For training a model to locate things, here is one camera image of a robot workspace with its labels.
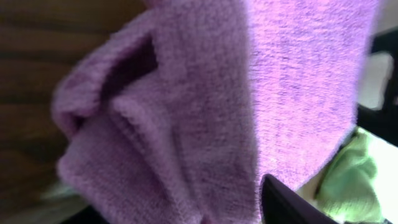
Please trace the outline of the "purple microfibre cloth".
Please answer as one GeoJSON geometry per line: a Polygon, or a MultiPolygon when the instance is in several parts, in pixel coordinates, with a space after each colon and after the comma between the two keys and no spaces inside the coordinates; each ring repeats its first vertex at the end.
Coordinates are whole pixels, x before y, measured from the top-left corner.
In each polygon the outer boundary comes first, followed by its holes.
{"type": "Polygon", "coordinates": [[[58,86],[60,178],[110,223],[256,223],[352,130],[379,1],[147,1],[58,86]]]}

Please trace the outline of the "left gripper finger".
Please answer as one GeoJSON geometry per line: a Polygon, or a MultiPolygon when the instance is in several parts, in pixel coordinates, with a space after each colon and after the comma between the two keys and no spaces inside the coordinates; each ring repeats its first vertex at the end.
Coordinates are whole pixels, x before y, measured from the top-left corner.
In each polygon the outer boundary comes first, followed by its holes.
{"type": "Polygon", "coordinates": [[[271,174],[262,178],[261,215],[265,224],[337,224],[271,174]]]}

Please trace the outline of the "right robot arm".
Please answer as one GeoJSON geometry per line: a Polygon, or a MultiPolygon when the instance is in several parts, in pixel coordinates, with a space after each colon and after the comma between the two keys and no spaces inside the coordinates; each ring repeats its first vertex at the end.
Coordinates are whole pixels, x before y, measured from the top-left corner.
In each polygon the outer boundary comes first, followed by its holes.
{"type": "Polygon", "coordinates": [[[397,146],[397,28],[373,37],[359,88],[357,125],[397,146]]]}

